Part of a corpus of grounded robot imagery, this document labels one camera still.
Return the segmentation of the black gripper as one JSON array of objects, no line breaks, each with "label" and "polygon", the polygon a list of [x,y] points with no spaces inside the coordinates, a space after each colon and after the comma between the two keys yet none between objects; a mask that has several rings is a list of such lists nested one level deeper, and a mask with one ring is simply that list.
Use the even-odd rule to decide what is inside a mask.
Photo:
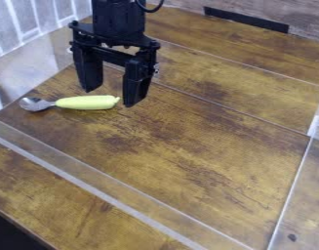
[{"label": "black gripper", "polygon": [[156,67],[160,43],[144,34],[145,15],[160,6],[145,8],[145,0],[90,0],[92,22],[72,21],[70,49],[78,82],[88,93],[102,84],[102,62],[125,66],[124,106],[132,107],[146,96]]}]

